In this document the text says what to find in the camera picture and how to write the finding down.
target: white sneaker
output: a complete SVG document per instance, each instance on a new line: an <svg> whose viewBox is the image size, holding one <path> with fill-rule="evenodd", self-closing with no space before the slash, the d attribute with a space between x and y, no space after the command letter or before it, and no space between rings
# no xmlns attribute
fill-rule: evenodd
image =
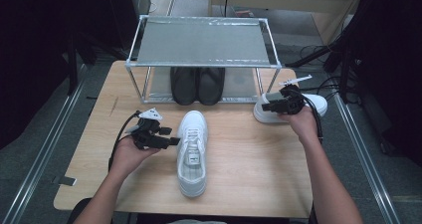
<svg viewBox="0 0 422 224"><path fill-rule="evenodd" d="M188 197L201 195L206 185L206 144L208 128L201 112L188 112L177 136L177 176L180 190Z"/></svg>
<svg viewBox="0 0 422 224"><path fill-rule="evenodd" d="M323 116L328 108L326 99L318 95L304 94L305 97L311 100L314 103L317 112L320 116ZM276 112L264 112L262 104L268 104L266 94L262 94L258 99L257 103L254 106L254 117L259 122L286 122L285 120L279 118Z"/></svg>

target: person's right hand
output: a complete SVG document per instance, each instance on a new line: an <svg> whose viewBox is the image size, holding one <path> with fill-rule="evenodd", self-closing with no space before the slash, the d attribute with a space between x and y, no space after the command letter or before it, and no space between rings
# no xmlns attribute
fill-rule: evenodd
<svg viewBox="0 0 422 224"><path fill-rule="evenodd" d="M280 113L279 117L288 121L300 141L317 138L317 123L309 107L303 107L297 114Z"/></svg>

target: cable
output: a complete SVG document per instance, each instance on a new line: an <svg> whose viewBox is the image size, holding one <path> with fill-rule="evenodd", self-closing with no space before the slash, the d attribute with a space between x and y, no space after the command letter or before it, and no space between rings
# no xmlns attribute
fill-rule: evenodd
<svg viewBox="0 0 422 224"><path fill-rule="evenodd" d="M158 8L158 6L155 3L153 3L153 2L151 2L151 5L154 5L155 7L153 7L153 9L149 9L149 12L148 13L153 13Z"/></svg>
<svg viewBox="0 0 422 224"><path fill-rule="evenodd" d="M221 4L222 4L221 0L218 0L218 4L219 4L218 8L220 9L220 15L224 17L223 10L221 10Z"/></svg>
<svg viewBox="0 0 422 224"><path fill-rule="evenodd" d="M339 78L340 78L340 77L330 77L330 78L326 79L325 81L323 81L323 82L319 85L318 89L316 90L316 93L317 93L317 94L319 94L320 89L321 89L321 88L323 87L323 85L324 85L325 83L327 83L328 81L333 80L333 79L339 79Z"/></svg>
<svg viewBox="0 0 422 224"><path fill-rule="evenodd" d="M326 46L320 46L320 49L317 51L314 51L312 54L307 55L304 58L300 58L298 61L292 62L292 63L286 63L285 67L289 67L289 68L299 68L304 64L308 64L309 62L318 59L319 57L327 54L327 53L336 53L336 54L341 54L341 51L335 51L333 48L337 48L341 45L340 42L342 42L342 40L340 40L340 38L343 37L344 35L344 31L345 29L343 29L344 27L344 22L341 25L341 31L340 33L337 35L337 37L335 37L335 39L328 45Z"/></svg>
<svg viewBox="0 0 422 224"><path fill-rule="evenodd" d="M111 152L111 156L108 160L108 171L111 169L111 165L112 165L112 160L114 159L114 154L115 154L115 150L117 149L118 143L122 140L122 138L120 138L121 134L123 133L124 129L126 128L127 124L134 118L137 117L140 114L140 111L136 111L134 114L132 114L127 121L124 123L124 125L121 127L120 132L117 135L117 138L115 139L114 142L114 147L112 148L112 152Z"/></svg>
<svg viewBox="0 0 422 224"><path fill-rule="evenodd" d="M308 45L308 46L304 46L301 48L301 50L299 51L299 56L301 57L301 59L304 58L303 56L303 52L306 48L310 48L310 47L314 47L313 53L315 53L317 51L318 48L323 49L325 46L319 46L319 45ZM324 61L322 61L319 57L316 58L319 62L324 63ZM309 65L320 65L320 64L312 64L311 62L308 62Z"/></svg>
<svg viewBox="0 0 422 224"><path fill-rule="evenodd" d="M295 91L295 90L288 90L288 91L301 96L302 99L304 99L304 101L307 102L308 105L310 106L310 108L313 112L313 115L314 115L314 119L316 120L316 135L319 139L319 142L322 143L322 140L323 140L322 126L320 124L320 116L319 116L319 113L317 112L317 108L316 108L315 104L313 103L313 101L311 101L311 99L304 96L301 92L298 92L298 91Z"/></svg>
<svg viewBox="0 0 422 224"><path fill-rule="evenodd" d="M324 98L329 101L331 100L331 98L333 98L336 94L338 94L338 91L334 91L332 93L330 93L329 95L325 96Z"/></svg>
<svg viewBox="0 0 422 224"><path fill-rule="evenodd" d="M227 1L228 0L226 0L226 2L224 4L224 17L227 17Z"/></svg>

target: hand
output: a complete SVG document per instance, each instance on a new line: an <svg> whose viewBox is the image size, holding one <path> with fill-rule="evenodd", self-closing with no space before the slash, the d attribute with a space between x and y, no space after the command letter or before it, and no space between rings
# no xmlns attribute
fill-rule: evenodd
<svg viewBox="0 0 422 224"><path fill-rule="evenodd" d="M133 138L127 136L117 145L110 172L128 177L148 157L158 152L158 148L139 149L135 146Z"/></svg>
<svg viewBox="0 0 422 224"><path fill-rule="evenodd" d="M301 142L309 138L317 138L317 123L311 108L303 107L297 114L280 113L279 117L290 123Z"/></svg>

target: person's left hand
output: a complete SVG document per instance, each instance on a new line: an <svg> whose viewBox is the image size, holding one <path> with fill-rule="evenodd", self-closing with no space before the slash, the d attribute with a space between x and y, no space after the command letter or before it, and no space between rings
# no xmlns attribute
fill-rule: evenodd
<svg viewBox="0 0 422 224"><path fill-rule="evenodd" d="M158 152L158 148L139 149L131 136L123 138L117 145L110 172L128 177L148 157Z"/></svg>

